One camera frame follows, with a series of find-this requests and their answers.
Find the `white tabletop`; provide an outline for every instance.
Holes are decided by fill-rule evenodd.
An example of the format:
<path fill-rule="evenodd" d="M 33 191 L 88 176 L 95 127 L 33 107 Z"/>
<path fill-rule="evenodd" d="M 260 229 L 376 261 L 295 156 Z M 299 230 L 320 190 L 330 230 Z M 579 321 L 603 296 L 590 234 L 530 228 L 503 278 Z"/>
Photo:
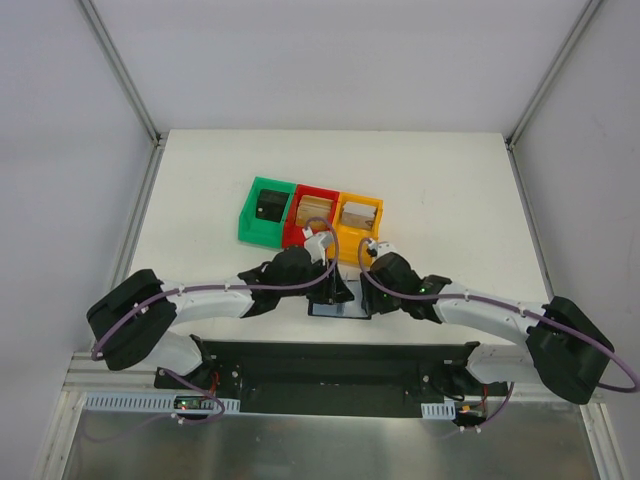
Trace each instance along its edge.
<path fill-rule="evenodd" d="M 270 260 L 276 250 L 237 240 L 255 176 L 381 198 L 380 239 L 393 242 L 419 275 L 516 300 L 547 299 L 504 141 L 484 133 L 172 130 L 132 272 L 153 268 L 161 279 L 204 282 Z M 402 312 L 369 321 L 306 312 L 304 298 L 289 298 L 259 317 L 174 330 L 238 341 L 504 343 Z"/>

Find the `metal frame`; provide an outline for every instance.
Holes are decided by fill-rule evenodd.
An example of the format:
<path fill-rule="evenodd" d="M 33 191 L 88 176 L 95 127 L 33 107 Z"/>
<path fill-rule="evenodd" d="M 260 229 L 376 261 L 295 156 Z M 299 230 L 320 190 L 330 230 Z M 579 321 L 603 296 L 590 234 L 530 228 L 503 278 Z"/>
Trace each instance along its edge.
<path fill-rule="evenodd" d="M 442 394 L 430 386 L 429 377 L 434 378 L 432 372 L 438 370 L 443 361 L 464 362 L 475 348 L 469 344 L 233 341 L 206 341 L 205 345 L 219 361 L 216 369 L 219 373 L 219 394 L 239 399 L 243 413 L 384 418 L 420 418 L 420 404 L 442 405 Z M 154 380 L 157 385 L 159 379 L 153 368 L 137 364 L 134 372 L 116 373 L 107 370 L 105 365 L 96 368 L 91 363 L 88 356 L 74 356 L 65 384 L 86 390 L 102 389 L 105 383 L 111 383 L 110 392 L 125 388 L 128 393 L 131 393 L 131 386 L 142 386 L 155 395 L 164 394 L 164 390 L 153 390 Z M 356 385 L 353 389 L 343 391 L 335 388 L 344 381 L 344 375 L 348 375 Z M 482 385 L 467 375 L 469 384 L 461 393 L 467 397 L 480 397 Z M 314 378 L 322 378 L 322 381 L 311 380 Z M 381 378 L 386 379 L 385 386 L 381 386 Z M 385 396 L 384 401 L 369 402 L 376 395 L 388 395 L 390 391 L 394 393 Z M 501 397 L 506 391 L 506 383 L 490 385 L 488 394 Z"/>
<path fill-rule="evenodd" d="M 518 140 L 522 137 L 522 134 L 529 126 L 533 116 L 538 111 L 542 102 L 551 90 L 555 79 L 558 78 L 558 75 L 575 51 L 576 46 L 580 43 L 580 40 L 582 40 L 587 28 L 596 18 L 596 14 L 600 11 L 600 8 L 605 2 L 606 0 L 588 0 L 585 4 L 577 20 L 571 27 L 569 34 L 565 38 L 564 42 L 562 42 L 558 53 L 556 53 L 556 56 L 551 61 L 551 65 L 542 76 L 542 80 L 536 87 L 536 90 L 525 107 L 524 112 L 516 122 L 513 132 L 507 137 L 507 146 L 510 150 L 513 149 L 515 144 L 518 143 Z"/>
<path fill-rule="evenodd" d="M 527 224 L 529 225 L 540 269 L 543 272 L 545 288 L 550 297 L 553 296 L 553 288 L 540 246 L 535 216 L 518 170 L 513 149 L 541 107 L 544 99 L 553 87 L 555 79 L 567 64 L 577 45 L 582 40 L 587 28 L 592 24 L 605 1 L 606 0 L 587 1 L 572 26 L 571 31 L 551 62 L 551 65 L 538 84 L 512 133 L 505 140 Z M 87 21 L 89 28 L 95 35 L 109 67 L 122 88 L 123 94 L 133 108 L 154 147 L 151 157 L 148 160 L 147 170 L 139 189 L 132 215 L 129 219 L 122 247 L 115 263 L 110 282 L 110 287 L 112 288 L 126 277 L 131 266 L 167 136 L 166 134 L 160 134 L 153 122 L 93 1 L 76 0 L 76 3 Z M 126 372 L 110 372 L 103 364 L 92 362 L 88 353 L 75 354 L 54 411 L 53 421 L 47 433 L 44 448 L 38 458 L 34 478 L 51 480 L 60 480 L 62 478 L 87 392 L 115 391 L 150 393 L 153 389 L 154 373 L 153 369 L 144 367 L 136 367 Z M 165 390 L 162 393 L 179 392 L 178 390 Z M 536 385 L 518 385 L 513 396 L 514 400 L 520 402 L 559 401 L 559 399 L 546 390 L 546 388 Z M 593 403 L 581 408 L 587 436 L 601 478 L 624 479 L 627 478 L 628 474 L 625 470 L 613 429 L 611 428 L 607 407 L 604 403 L 600 403 L 602 401 L 602 395 L 596 394 L 594 395 Z"/>
<path fill-rule="evenodd" d="M 109 31 L 102 21 L 93 0 L 76 0 L 76 3 L 87 21 L 89 28 L 95 35 L 113 75 L 116 77 L 116 80 L 118 80 L 120 87 L 122 87 L 122 93 L 127 97 L 127 101 L 133 108 L 138 120 L 140 120 L 142 127 L 146 130 L 147 135 L 149 135 L 149 138 L 155 145 L 160 140 L 160 132 L 156 128 L 151 115 L 149 115 L 149 111 L 142 101 L 140 92 L 138 92 L 135 83 L 133 83 L 131 75 L 129 75 L 129 71 L 122 61 L 122 57 L 120 57 L 120 53 L 113 43 L 111 35 L 109 35 Z"/>

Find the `black cable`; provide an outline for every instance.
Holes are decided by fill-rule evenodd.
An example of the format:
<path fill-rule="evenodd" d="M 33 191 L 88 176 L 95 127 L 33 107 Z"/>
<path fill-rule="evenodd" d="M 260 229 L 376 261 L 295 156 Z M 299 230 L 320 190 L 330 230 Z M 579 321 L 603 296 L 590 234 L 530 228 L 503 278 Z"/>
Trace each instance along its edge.
<path fill-rule="evenodd" d="M 456 395 L 455 393 L 446 393 L 443 390 L 441 390 L 439 387 L 436 387 L 436 385 L 433 382 L 429 382 L 429 386 L 436 391 L 436 393 L 439 393 L 440 395 L 442 395 L 443 397 L 448 398 L 449 400 L 453 400 L 455 402 L 464 402 L 465 400 L 465 396 L 464 395 Z"/>

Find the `white wall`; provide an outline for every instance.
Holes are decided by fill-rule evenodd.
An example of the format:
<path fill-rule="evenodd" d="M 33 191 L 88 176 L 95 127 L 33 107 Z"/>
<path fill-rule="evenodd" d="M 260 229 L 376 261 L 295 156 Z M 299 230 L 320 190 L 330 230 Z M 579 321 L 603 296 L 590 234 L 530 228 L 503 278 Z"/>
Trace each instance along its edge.
<path fill-rule="evenodd" d="M 97 0 L 162 131 L 509 133 L 586 0 Z"/>
<path fill-rule="evenodd" d="M 516 150 L 553 287 L 640 371 L 640 2 L 612 0 Z M 629 384 L 615 367 L 607 380 Z M 640 396 L 607 396 L 640 478 Z"/>
<path fill-rule="evenodd" d="M 0 6 L 0 477 L 28 478 L 150 143 L 71 0 Z"/>

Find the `wire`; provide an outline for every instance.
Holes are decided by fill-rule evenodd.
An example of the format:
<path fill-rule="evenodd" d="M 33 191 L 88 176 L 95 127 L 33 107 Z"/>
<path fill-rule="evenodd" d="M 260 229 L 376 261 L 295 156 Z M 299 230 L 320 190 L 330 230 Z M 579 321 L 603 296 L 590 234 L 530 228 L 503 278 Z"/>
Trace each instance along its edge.
<path fill-rule="evenodd" d="M 382 292 L 392 295 L 394 297 L 402 298 L 404 300 L 424 301 L 424 300 L 456 299 L 456 300 L 486 303 L 488 305 L 493 305 L 494 307 L 502 308 L 504 310 L 517 313 L 524 317 L 533 318 L 534 320 L 537 320 L 546 325 L 549 325 L 550 327 L 553 327 L 556 330 L 560 330 L 561 332 L 568 333 L 569 335 L 576 337 L 578 340 L 582 340 L 586 344 L 592 346 L 593 348 L 598 350 L 600 353 L 606 355 L 609 358 L 609 360 L 613 361 L 613 363 L 618 365 L 622 369 L 622 371 L 631 379 L 631 382 L 633 382 L 633 387 L 619 387 L 617 385 L 609 385 L 606 383 L 598 383 L 598 387 L 603 388 L 605 390 L 611 390 L 613 392 L 620 392 L 620 393 L 636 393 L 640 391 L 640 378 L 633 371 L 633 369 L 624 360 L 622 360 L 622 358 L 620 358 L 616 353 L 612 352 L 607 347 L 605 347 L 598 341 L 594 340 L 593 338 L 585 335 L 584 333 L 579 332 L 578 330 L 574 330 L 571 327 L 567 327 L 566 325 L 562 325 L 561 323 L 558 323 L 555 320 L 551 320 L 550 318 L 543 317 L 542 315 L 532 312 L 531 310 L 524 309 L 521 311 L 520 307 L 518 307 L 517 305 L 511 305 L 510 303 L 502 302 L 500 300 L 495 300 L 493 298 L 483 297 L 480 295 L 464 295 L 462 293 L 438 293 L 433 295 L 407 295 L 405 293 L 395 292 L 385 287 L 384 285 L 381 285 L 376 280 L 374 280 L 373 277 L 371 277 L 371 275 L 369 274 L 369 272 L 367 271 L 364 265 L 364 260 L 362 257 L 362 247 L 370 241 L 372 241 L 371 238 L 363 238 L 362 240 L 360 240 L 360 244 L 358 245 L 358 263 L 360 264 L 360 270 L 362 270 L 362 274 L 364 275 L 364 277 L 369 281 L 369 283 L 371 283 L 378 290 L 381 290 Z"/>
<path fill-rule="evenodd" d="M 513 388 L 516 386 L 515 383 L 511 382 L 511 385 L 509 385 L 509 390 L 507 391 L 507 395 L 504 397 L 504 400 L 502 401 L 502 403 L 500 404 L 500 406 L 496 409 L 495 412 L 493 412 L 491 415 L 489 415 L 489 417 L 487 417 L 487 419 L 482 422 L 482 426 L 486 426 L 488 423 L 493 422 L 493 420 L 500 415 L 500 413 L 502 413 L 505 409 L 505 407 L 507 406 L 507 404 L 509 403 L 509 400 L 511 400 L 511 395 L 513 395 Z"/>
<path fill-rule="evenodd" d="M 213 375 L 211 375 L 211 380 L 213 381 L 213 383 L 211 384 L 209 393 L 215 395 L 216 390 L 218 389 L 218 384 L 220 383 L 220 374 L 218 372 L 213 372 Z"/>
<path fill-rule="evenodd" d="M 157 293 L 143 302 L 139 303 L 136 307 L 129 310 L 120 320 L 114 323 L 109 330 L 98 340 L 93 349 L 91 350 L 91 360 L 98 361 L 101 360 L 102 349 L 107 344 L 107 342 L 115 335 L 115 333 L 122 328 L 122 326 L 135 317 L 142 310 L 147 308 L 149 305 L 157 302 L 166 297 L 170 297 L 171 295 L 178 295 L 180 293 L 190 293 L 190 292 L 204 292 L 204 291 L 214 291 L 214 290 L 275 290 L 275 291 L 285 291 L 285 290 L 300 290 L 303 288 L 309 288 L 318 283 L 322 282 L 325 278 L 331 275 L 338 264 L 338 256 L 340 253 L 339 245 L 338 245 L 338 234 L 336 233 L 333 225 L 326 219 L 322 217 L 311 217 L 307 220 L 305 228 L 307 228 L 311 222 L 321 221 L 323 222 L 328 229 L 331 231 L 331 235 L 333 237 L 333 243 L 335 245 L 335 255 L 329 268 L 322 273 L 322 275 L 317 278 L 310 280 L 305 283 L 300 283 L 298 285 L 225 285 L 221 283 L 213 283 L 213 284 L 204 284 L 204 285 L 192 285 L 189 287 L 185 287 L 182 292 L 179 288 L 174 288 L 171 290 L 167 290 L 166 292 Z"/>
<path fill-rule="evenodd" d="M 439 387 L 436 387 L 436 384 L 433 382 L 429 382 L 429 386 L 435 390 L 436 393 L 439 393 L 440 395 L 442 395 L 443 397 L 447 397 L 450 400 L 453 400 L 455 402 L 464 402 L 465 401 L 465 396 L 464 395 L 456 395 L 453 393 L 446 393 L 444 390 L 440 389 Z"/>
<path fill-rule="evenodd" d="M 480 402 L 480 405 L 482 405 L 482 411 L 486 414 L 487 413 L 487 398 L 489 398 L 489 387 L 484 385 L 482 387 L 482 402 Z"/>
<path fill-rule="evenodd" d="M 213 422 L 219 420 L 222 417 L 222 415 L 226 411 L 224 403 L 222 403 L 220 401 L 220 399 L 218 399 L 218 397 L 214 396 L 212 392 L 207 392 L 205 390 L 202 390 L 201 388 L 196 387 L 192 383 L 184 380 L 182 377 L 180 377 L 180 375 L 178 375 L 177 373 L 175 373 L 172 370 L 168 370 L 166 368 L 164 368 L 162 370 L 166 375 L 169 375 L 170 377 L 174 378 L 175 380 L 177 380 L 178 382 L 180 382 L 182 385 L 184 385 L 185 387 L 189 388 L 190 390 L 193 390 L 195 392 L 201 393 L 205 397 L 209 398 L 210 400 L 213 400 L 218 405 L 218 407 L 220 407 L 220 411 L 218 413 L 216 413 L 215 415 L 209 415 L 209 416 L 207 416 L 207 418 L 204 418 L 202 420 L 192 420 L 192 419 L 189 419 L 189 418 L 180 417 L 180 419 L 178 420 L 178 424 L 182 425 L 184 423 L 184 424 L 187 424 L 187 425 L 201 425 L 201 424 L 204 424 L 204 423 L 213 423 Z M 137 432 L 141 428 L 144 428 L 147 425 L 156 422 L 157 420 L 161 420 L 163 418 L 176 418 L 176 417 L 177 417 L 177 414 L 175 412 L 174 413 L 159 413 L 159 414 L 154 415 L 152 417 L 146 418 L 142 422 L 138 423 L 137 425 L 131 427 L 128 430 L 125 430 L 124 432 L 117 433 L 117 434 L 112 435 L 110 437 L 98 438 L 98 437 L 94 437 L 94 436 L 90 435 L 89 433 L 87 433 L 87 425 L 86 425 L 86 423 L 87 423 L 87 415 L 86 415 L 86 412 L 85 412 L 84 415 L 81 415 L 80 422 L 78 423 L 78 431 L 80 433 L 80 438 L 79 438 L 77 446 L 76 446 L 76 455 L 78 457 L 78 460 L 77 460 L 75 478 L 80 478 L 80 475 L 82 474 L 82 470 L 84 468 L 84 459 L 83 459 L 83 452 L 82 452 L 82 440 L 83 439 L 86 439 L 86 440 L 90 441 L 91 443 L 98 443 L 98 444 L 114 442 L 116 440 L 122 440 L 123 438 L 128 437 L 132 433 Z"/>

